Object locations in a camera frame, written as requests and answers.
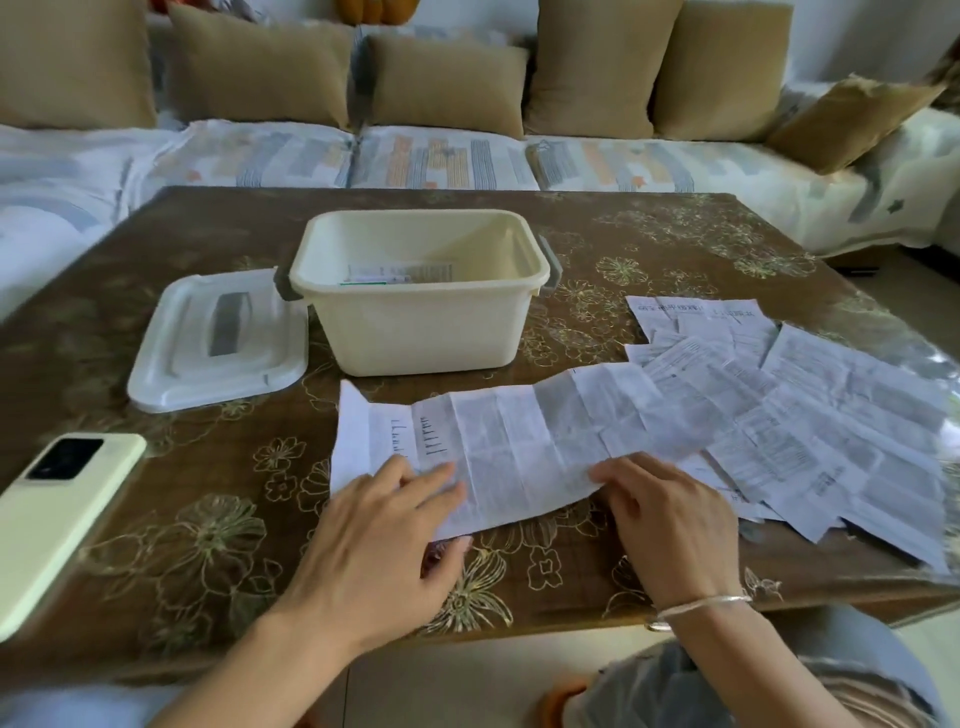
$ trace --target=hand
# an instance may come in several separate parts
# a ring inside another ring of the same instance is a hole
[[[589,474],[606,484],[620,541],[658,610],[742,594],[737,519],[719,493],[645,452]]]
[[[469,537],[450,543],[420,578],[427,545],[467,495],[462,482],[441,491],[453,472],[447,463],[417,477],[394,455],[373,477],[353,480],[327,505],[273,611],[293,615],[304,636],[322,630],[321,649],[343,650],[346,662],[437,616],[470,545]]]

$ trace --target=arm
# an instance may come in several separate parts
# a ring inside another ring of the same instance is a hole
[[[658,609],[739,595],[736,515],[703,483],[643,453],[600,463],[617,533]],[[860,728],[767,619],[743,602],[670,620],[677,639],[744,728]]]
[[[150,728],[290,728],[353,659],[430,621],[469,548],[453,542],[420,578],[433,534],[466,495],[462,483],[441,491],[452,475],[447,464],[414,477],[394,456],[338,493],[284,595]]]

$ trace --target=right hand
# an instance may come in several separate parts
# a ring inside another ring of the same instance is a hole
[[[737,518],[723,496],[653,455],[594,465],[620,541],[658,611],[740,595]]]

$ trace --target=sofa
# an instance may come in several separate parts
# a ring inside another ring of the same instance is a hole
[[[169,29],[155,36],[169,45]],[[0,126],[0,320],[128,215],[170,185],[529,191],[726,192],[802,245],[830,256],[877,244],[922,247],[960,189],[960,118],[924,109],[852,167],[821,176],[757,145],[607,139],[371,126],[365,42],[377,33],[529,42],[496,31],[403,26],[355,30],[355,132],[293,122],[183,124],[165,98],[155,54],[160,128],[95,132]],[[780,123],[829,85],[787,84]]]

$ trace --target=smartphone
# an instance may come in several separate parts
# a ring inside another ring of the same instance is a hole
[[[71,432],[0,494],[0,642],[33,612],[146,448],[140,435]]]

